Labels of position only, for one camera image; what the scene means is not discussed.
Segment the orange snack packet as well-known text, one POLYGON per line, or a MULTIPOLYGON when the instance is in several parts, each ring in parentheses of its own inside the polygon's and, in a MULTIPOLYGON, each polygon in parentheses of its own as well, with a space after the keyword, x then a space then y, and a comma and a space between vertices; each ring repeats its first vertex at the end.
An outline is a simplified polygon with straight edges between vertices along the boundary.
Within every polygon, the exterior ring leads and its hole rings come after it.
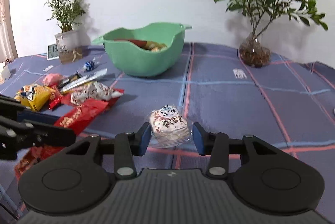
POLYGON ((162 50, 165 50, 166 48, 167 48, 166 44, 157 43, 153 41, 147 41, 144 47, 145 50, 148 50, 151 52, 162 51, 162 50))

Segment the white red rice cracker packet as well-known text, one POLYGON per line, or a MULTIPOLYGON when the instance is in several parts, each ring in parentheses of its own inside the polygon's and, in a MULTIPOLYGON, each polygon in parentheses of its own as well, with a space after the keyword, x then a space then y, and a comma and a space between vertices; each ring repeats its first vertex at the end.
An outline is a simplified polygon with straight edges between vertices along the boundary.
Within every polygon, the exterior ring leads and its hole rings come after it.
POLYGON ((148 116, 152 139, 150 147, 170 148, 180 146, 191 139, 191 123, 174 105, 164 105, 148 116))

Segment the long red gold packet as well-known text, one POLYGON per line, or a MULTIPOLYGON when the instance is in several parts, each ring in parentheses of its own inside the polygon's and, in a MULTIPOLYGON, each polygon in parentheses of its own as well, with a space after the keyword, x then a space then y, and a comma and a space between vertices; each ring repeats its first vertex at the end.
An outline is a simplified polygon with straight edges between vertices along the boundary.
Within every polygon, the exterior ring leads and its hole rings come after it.
POLYGON ((136 45, 137 47, 147 50, 147 40, 137 40, 137 39, 116 39, 116 42, 129 42, 132 43, 134 45, 136 45))

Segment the blue chocolate ball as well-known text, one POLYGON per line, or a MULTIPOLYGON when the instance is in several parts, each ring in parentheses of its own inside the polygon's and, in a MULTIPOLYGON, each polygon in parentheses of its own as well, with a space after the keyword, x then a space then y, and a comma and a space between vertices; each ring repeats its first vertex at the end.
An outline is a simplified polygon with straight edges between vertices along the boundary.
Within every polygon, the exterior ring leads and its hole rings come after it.
POLYGON ((82 70, 84 72, 90 72, 94 70, 99 64, 100 64, 100 58, 95 57, 92 60, 85 62, 85 64, 82 67, 82 70))

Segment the red white snack bag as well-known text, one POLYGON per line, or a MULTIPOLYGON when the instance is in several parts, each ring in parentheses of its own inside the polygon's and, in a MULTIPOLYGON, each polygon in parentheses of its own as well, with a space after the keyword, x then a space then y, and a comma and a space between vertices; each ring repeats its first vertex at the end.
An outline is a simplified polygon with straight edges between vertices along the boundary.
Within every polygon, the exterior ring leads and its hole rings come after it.
POLYGON ((123 89, 114 89, 101 82, 91 81, 66 92, 63 95, 61 103, 63 105, 79 106, 86 100, 93 99, 95 101, 107 102, 107 106, 111 107, 123 94, 123 89))

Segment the green plastic bowl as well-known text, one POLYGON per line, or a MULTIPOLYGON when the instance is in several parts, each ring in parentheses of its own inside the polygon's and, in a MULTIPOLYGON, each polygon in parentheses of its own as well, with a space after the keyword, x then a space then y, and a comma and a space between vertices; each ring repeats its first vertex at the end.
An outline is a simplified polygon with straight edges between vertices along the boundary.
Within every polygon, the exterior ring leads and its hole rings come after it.
POLYGON ((185 31, 192 26, 181 23, 155 22, 138 29, 118 28, 94 39, 93 45, 104 46, 113 65, 127 75, 154 77, 171 68, 182 53, 185 31), (166 44, 158 52, 141 49, 129 42, 116 39, 147 40, 166 44))

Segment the black snack bar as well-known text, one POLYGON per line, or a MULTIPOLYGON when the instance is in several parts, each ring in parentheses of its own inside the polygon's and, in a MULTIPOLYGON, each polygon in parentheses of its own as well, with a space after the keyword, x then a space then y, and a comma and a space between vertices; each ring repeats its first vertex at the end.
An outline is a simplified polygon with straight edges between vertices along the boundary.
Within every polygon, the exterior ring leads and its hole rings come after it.
POLYGON ((78 73, 78 72, 76 72, 75 74, 72 74, 72 75, 70 75, 70 76, 68 76, 68 77, 64 77, 63 79, 61 79, 61 80, 58 82, 57 87, 58 87, 59 89, 61 89, 61 88, 63 88, 64 86, 66 86, 67 84, 69 84, 69 83, 71 83, 71 82, 73 82, 73 81, 75 81, 76 79, 79 79, 79 78, 81 78, 81 77, 82 77, 82 75, 81 75, 80 73, 78 73))

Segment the small red candy packet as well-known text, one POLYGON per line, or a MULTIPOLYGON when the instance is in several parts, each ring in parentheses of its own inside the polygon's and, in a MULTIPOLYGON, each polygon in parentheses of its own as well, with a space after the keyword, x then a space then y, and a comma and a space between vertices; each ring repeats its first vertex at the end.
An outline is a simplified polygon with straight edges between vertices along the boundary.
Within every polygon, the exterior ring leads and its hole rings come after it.
POLYGON ((54 110, 55 108, 58 108, 58 106, 61 104, 63 95, 62 93, 60 93, 57 85, 53 85, 51 89, 53 91, 50 94, 50 98, 49 98, 49 109, 54 110))

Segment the blue checked tablecloth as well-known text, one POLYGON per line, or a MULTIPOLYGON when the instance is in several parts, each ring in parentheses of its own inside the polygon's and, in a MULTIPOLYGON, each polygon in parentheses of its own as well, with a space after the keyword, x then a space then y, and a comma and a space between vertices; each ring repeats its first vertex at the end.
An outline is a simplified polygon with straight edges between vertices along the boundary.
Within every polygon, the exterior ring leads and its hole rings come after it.
POLYGON ((88 133, 135 130, 147 114, 172 104, 193 122, 232 138, 254 133, 316 168, 325 180, 318 211, 334 220, 334 70, 273 54, 263 68, 242 65, 233 48, 188 43, 176 64, 149 79, 116 69, 104 48, 88 50, 107 69, 105 84, 125 91, 88 133))

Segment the digital clock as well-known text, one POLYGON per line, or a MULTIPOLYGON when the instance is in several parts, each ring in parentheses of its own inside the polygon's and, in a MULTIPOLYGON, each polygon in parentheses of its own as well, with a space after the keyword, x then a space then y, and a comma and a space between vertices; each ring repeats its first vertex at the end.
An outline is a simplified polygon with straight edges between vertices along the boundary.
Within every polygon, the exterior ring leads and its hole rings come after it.
POLYGON ((54 60, 54 59, 59 58, 58 48, 57 48, 56 43, 48 45, 48 50, 47 50, 46 55, 47 55, 47 60, 54 60))

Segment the yellow chips bag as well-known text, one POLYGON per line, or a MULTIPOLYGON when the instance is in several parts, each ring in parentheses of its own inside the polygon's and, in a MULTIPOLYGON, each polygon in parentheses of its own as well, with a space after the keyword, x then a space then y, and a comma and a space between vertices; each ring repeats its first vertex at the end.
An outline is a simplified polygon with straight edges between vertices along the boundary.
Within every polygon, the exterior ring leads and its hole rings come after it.
POLYGON ((54 89, 39 84, 23 86, 14 96, 14 99, 33 111, 40 111, 48 102, 54 89))

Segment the pink snack packet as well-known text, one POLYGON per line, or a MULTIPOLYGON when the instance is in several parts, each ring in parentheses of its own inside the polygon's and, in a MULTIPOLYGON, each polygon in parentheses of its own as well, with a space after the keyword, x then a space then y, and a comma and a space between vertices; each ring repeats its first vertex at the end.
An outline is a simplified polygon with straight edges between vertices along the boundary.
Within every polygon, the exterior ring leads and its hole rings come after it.
POLYGON ((47 74, 44 79, 42 80, 43 84, 51 87, 53 85, 58 85, 58 83, 64 78, 63 75, 59 73, 50 73, 47 74))

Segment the left potted plant white pot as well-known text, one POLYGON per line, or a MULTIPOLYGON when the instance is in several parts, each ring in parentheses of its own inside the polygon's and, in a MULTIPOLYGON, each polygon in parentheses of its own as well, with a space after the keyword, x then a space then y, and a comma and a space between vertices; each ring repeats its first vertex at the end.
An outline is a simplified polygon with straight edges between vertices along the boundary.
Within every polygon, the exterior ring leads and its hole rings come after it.
POLYGON ((61 64, 73 63, 83 57, 78 30, 81 17, 86 14, 84 0, 45 0, 50 8, 49 21, 54 20, 61 32, 56 34, 56 46, 61 64))

